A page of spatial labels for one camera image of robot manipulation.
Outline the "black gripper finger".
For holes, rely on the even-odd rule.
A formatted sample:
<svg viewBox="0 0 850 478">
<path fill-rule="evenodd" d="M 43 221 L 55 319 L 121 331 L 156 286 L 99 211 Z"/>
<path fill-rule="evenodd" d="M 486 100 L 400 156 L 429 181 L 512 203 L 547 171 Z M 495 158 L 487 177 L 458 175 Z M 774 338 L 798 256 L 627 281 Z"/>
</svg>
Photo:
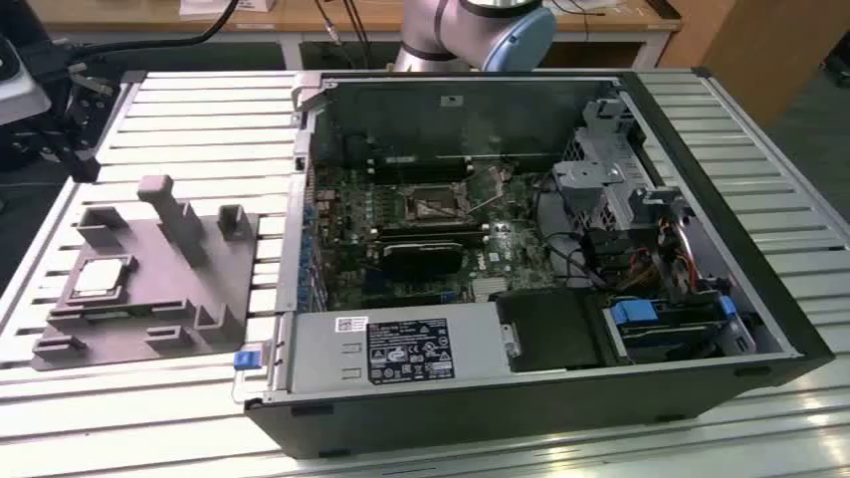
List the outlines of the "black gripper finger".
<svg viewBox="0 0 850 478">
<path fill-rule="evenodd" d="M 13 131 L 9 151 L 12 164 L 28 164 L 37 159 L 61 163 L 67 159 L 67 135 L 57 130 Z"/>
<path fill-rule="evenodd" d="M 76 182 L 96 182 L 101 170 L 93 151 L 77 149 L 73 151 L 71 163 L 71 176 Z"/>
</svg>

